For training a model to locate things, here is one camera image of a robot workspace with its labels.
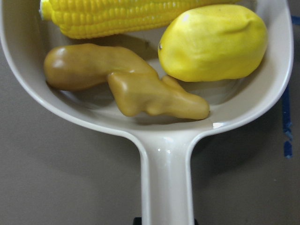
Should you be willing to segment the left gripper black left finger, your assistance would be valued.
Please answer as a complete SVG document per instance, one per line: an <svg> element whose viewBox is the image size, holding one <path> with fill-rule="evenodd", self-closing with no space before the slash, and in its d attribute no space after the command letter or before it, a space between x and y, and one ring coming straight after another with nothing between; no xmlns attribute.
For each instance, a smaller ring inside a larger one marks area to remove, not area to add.
<svg viewBox="0 0 300 225"><path fill-rule="evenodd" d="M142 225L142 218L141 217L135 217L133 220L133 225Z"/></svg>

